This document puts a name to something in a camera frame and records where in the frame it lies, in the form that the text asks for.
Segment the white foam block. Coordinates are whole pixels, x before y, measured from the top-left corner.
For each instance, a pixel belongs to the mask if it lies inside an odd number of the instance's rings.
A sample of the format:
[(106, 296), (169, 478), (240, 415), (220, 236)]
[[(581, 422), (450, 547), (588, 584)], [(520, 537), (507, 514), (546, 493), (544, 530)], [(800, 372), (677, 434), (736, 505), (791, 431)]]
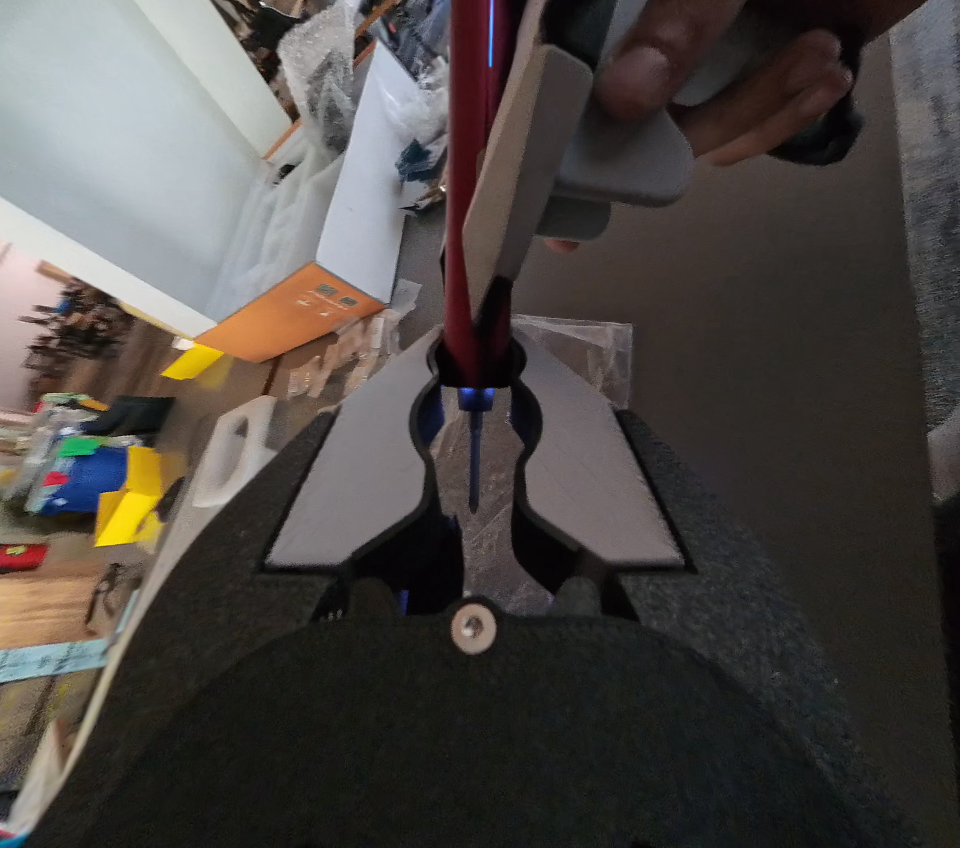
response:
[(192, 504), (222, 508), (275, 458), (271, 396), (254, 398), (220, 416), (192, 480)]

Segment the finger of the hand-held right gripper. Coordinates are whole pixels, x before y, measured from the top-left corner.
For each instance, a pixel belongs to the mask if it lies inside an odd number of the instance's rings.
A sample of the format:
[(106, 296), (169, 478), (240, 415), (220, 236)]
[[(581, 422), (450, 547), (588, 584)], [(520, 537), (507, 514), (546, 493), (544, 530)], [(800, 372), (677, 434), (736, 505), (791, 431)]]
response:
[(509, 73), (462, 224), (469, 326), (507, 342), (510, 294), (586, 108), (594, 61), (564, 47), (572, 9), (591, 0), (522, 0)]

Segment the blue storage container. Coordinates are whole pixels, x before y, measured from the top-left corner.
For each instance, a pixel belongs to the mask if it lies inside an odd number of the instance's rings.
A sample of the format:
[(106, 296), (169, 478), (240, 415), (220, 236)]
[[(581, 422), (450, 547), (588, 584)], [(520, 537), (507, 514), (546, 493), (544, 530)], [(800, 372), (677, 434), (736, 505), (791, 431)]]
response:
[(97, 438), (61, 440), (27, 494), (26, 512), (42, 517), (96, 513), (102, 494), (124, 486), (128, 451)]

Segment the pile of small screw bags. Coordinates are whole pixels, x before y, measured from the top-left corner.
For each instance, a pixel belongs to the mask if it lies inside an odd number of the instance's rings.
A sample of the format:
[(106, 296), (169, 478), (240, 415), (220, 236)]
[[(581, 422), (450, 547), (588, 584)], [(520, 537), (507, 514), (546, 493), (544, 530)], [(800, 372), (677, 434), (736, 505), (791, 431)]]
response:
[(403, 320), (415, 311), (423, 287), (401, 278), (390, 304), (282, 355), (264, 394), (298, 407), (328, 410), (375, 376), (402, 351)]

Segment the bubble wrap heap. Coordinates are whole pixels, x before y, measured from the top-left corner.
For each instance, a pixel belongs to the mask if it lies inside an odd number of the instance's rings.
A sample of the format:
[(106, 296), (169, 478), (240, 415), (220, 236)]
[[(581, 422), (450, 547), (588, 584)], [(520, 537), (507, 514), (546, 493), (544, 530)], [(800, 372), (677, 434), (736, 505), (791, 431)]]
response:
[(322, 144), (354, 125), (354, 12), (333, 6), (299, 22), (279, 42), (282, 73), (301, 121)]

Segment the yellow plastic bin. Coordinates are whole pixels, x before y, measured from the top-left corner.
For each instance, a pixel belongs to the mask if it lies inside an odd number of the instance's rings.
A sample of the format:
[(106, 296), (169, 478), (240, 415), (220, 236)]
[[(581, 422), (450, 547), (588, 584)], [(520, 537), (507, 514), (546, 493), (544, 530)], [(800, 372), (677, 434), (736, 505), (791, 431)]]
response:
[(191, 381), (215, 365), (224, 353), (194, 342), (191, 347), (179, 351), (178, 356), (161, 373), (162, 378), (172, 381)]
[(183, 473), (183, 465), (175, 456), (146, 446), (129, 447), (123, 484), (116, 491), (100, 495), (94, 547), (132, 545), (142, 553), (156, 554), (166, 520), (161, 513), (162, 501), (175, 497)]

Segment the red electric screwdriver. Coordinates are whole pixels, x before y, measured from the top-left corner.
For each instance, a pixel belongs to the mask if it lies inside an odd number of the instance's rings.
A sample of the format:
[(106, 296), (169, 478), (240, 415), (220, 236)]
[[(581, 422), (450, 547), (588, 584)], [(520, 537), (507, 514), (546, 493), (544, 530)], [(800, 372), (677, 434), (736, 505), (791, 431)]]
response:
[(468, 505), (481, 495), (483, 418), (507, 384), (512, 285), (497, 278), (472, 313), (464, 226), (482, 157), (509, 75), (519, 25), (518, 0), (450, 0), (449, 112), (444, 289), (443, 384), (458, 390), (469, 415)]

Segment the grey desk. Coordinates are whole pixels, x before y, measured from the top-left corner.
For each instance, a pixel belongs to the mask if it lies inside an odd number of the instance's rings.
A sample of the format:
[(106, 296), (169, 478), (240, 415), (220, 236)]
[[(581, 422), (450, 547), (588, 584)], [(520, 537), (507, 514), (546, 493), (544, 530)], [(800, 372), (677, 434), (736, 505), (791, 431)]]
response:
[(630, 406), (761, 542), (930, 846), (958, 809), (889, 40), (838, 165), (699, 166), (678, 205), (536, 243), (519, 312), (631, 323)]

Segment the large clear plastic bag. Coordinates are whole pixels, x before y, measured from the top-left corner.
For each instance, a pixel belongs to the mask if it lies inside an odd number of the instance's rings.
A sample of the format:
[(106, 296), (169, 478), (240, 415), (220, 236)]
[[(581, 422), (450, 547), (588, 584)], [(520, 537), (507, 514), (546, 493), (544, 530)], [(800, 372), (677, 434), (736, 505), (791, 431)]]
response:
[[(532, 339), (616, 409), (628, 406), (632, 377), (633, 327), (625, 324), (516, 315), (512, 326)], [(510, 565), (514, 471), (522, 440), (511, 420), (512, 395), (495, 394), (483, 421), (481, 483), (477, 511), (469, 506), (471, 428), (455, 390), (442, 390), (444, 422), (431, 446), (442, 504), (459, 519), (469, 576)]]

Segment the orange and white cardboard box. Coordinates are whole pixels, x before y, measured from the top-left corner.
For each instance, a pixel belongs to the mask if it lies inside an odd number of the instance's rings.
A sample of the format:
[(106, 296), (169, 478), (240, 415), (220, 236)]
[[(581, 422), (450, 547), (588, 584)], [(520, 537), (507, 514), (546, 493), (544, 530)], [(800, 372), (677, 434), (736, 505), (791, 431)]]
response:
[(211, 0), (2, 0), (2, 239), (263, 362), (386, 307), (421, 94), (385, 46), (344, 151), (293, 128)]

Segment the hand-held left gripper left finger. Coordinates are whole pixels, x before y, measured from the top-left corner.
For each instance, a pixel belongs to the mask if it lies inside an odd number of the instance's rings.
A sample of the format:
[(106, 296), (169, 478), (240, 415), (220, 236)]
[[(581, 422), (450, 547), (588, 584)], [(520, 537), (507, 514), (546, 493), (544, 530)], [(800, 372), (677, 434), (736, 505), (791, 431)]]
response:
[(435, 326), (342, 402), (266, 556), (273, 570), (426, 570), (450, 544), (431, 454)]

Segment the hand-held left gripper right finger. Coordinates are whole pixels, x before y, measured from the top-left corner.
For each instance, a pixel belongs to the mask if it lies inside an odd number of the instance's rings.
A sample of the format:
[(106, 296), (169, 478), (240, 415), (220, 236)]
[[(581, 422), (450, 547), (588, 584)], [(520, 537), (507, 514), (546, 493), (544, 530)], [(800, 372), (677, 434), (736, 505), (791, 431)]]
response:
[(523, 449), (513, 487), (520, 528), (559, 555), (613, 570), (683, 569), (686, 559), (613, 404), (525, 330), (511, 383)]

